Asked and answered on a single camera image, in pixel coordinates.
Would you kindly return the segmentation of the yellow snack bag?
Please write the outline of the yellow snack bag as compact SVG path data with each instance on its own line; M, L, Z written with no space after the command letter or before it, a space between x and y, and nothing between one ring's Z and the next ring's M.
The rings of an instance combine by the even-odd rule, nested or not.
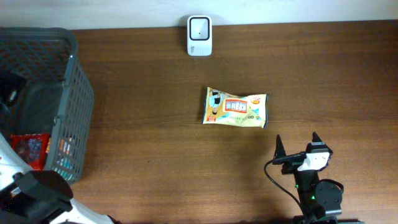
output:
M238 96L208 87L202 123L265 128L268 99L268 94Z

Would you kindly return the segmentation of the red snack packet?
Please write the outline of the red snack packet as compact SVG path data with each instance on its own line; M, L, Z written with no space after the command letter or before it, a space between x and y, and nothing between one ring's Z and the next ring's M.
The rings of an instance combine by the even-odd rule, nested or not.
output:
M47 158L50 134L12 135L11 146L14 152L33 170L43 170Z

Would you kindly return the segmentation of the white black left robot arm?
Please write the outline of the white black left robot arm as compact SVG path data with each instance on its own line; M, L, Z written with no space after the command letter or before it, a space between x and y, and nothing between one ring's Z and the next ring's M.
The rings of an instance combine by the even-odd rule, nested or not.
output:
M33 170L1 136L1 223L119 223L73 198L54 170Z

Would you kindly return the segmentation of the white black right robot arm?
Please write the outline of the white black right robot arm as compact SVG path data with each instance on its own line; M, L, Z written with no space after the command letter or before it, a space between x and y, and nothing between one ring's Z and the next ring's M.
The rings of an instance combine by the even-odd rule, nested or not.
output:
M337 216L342 213L343 184L320 179L318 173L328 167L333 155L317 133L312 134L312 141L306 150L288 155L281 137L277 135L275 153L271 164L281 165L281 174L292 174L297 189L298 205L301 216L293 217L293 223L337 223Z

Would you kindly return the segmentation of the white barcode scanner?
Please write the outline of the white barcode scanner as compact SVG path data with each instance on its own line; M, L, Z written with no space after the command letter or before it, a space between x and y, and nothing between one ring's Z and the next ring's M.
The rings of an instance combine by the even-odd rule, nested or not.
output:
M187 19L187 52L192 57L207 57L213 49L213 23L209 16Z

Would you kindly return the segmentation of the grey plastic mesh basket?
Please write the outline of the grey plastic mesh basket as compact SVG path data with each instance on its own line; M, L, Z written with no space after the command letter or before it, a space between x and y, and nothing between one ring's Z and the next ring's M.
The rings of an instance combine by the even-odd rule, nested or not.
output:
M1 102L1 134L49 134L46 170L70 185L83 173L94 91L78 58L78 42L62 28L1 28L1 90L16 77L16 102Z

